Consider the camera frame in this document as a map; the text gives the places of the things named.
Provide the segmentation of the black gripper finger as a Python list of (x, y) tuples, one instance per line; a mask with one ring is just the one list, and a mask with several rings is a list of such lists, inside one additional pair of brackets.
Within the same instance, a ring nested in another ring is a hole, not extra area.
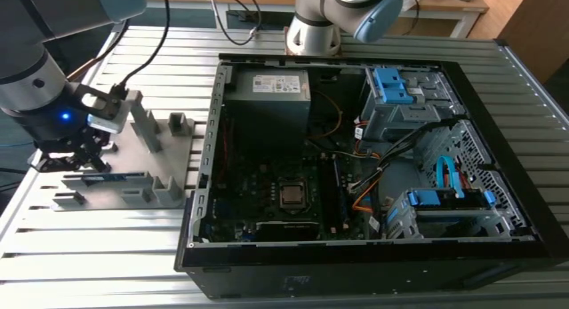
[(82, 166), (74, 156), (51, 158), (47, 153), (35, 151), (26, 160), (27, 166), (39, 173), (72, 172)]
[(92, 127), (84, 127), (76, 136), (70, 148), (81, 166), (89, 166), (97, 172), (108, 172), (109, 166), (100, 155), (102, 148), (109, 143), (110, 134)]

